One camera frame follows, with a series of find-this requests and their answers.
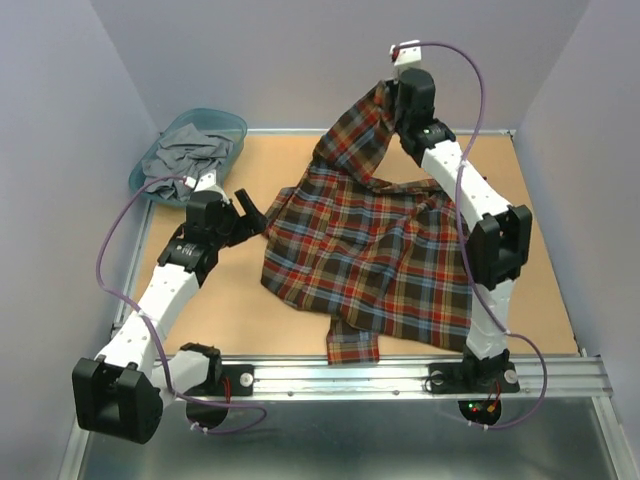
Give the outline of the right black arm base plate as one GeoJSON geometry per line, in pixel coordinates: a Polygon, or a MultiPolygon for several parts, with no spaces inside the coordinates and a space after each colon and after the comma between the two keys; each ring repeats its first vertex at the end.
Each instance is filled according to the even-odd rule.
{"type": "Polygon", "coordinates": [[[472,372],[462,363],[439,362],[428,365],[428,390],[435,395],[489,394],[496,392],[496,384],[501,393],[518,393],[520,384],[515,365],[472,372]]]}

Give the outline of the plaid long sleeve shirt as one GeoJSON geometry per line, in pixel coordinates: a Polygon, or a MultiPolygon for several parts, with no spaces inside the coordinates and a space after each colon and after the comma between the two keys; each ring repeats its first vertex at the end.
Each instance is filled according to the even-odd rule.
{"type": "Polygon", "coordinates": [[[462,227],[432,178],[376,177],[394,134],[394,92],[378,82],[316,144],[298,183],[267,212],[262,285],[326,314],[331,364],[371,363],[382,336],[459,352],[472,293],[462,227]]]}

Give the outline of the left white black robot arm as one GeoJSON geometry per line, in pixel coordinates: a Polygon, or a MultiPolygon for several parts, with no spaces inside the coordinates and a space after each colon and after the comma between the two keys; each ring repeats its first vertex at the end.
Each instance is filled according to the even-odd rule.
{"type": "Polygon", "coordinates": [[[265,215],[248,193],[240,189],[235,195],[229,199],[216,185],[194,189],[185,220],[159,255],[141,298],[121,298],[131,312],[118,333],[95,357],[76,363],[72,388],[81,429],[145,444],[164,409],[182,400],[209,412],[208,419],[193,421],[192,429],[221,433],[221,423],[236,405],[220,351],[187,343],[168,357],[163,344],[217,265],[220,251],[266,227],[265,215]]]}

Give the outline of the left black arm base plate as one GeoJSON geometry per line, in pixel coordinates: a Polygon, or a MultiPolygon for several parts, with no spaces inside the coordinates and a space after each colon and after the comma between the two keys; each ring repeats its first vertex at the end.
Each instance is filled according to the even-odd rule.
{"type": "Polygon", "coordinates": [[[173,385],[181,394],[198,397],[251,397],[254,390],[253,364],[222,364],[221,366],[192,367],[177,373],[173,385]]]}

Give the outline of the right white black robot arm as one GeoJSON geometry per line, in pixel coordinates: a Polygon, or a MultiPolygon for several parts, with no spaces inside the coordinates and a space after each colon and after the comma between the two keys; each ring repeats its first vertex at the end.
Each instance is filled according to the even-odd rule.
{"type": "Polygon", "coordinates": [[[515,281],[529,256],[533,216],[514,206],[463,158],[453,132],[435,116],[435,83],[418,68],[397,76],[396,131],[403,150],[453,200],[465,226],[462,252],[472,282],[471,324],[457,363],[432,363],[434,394],[519,389],[507,348],[507,317],[515,281]]]}

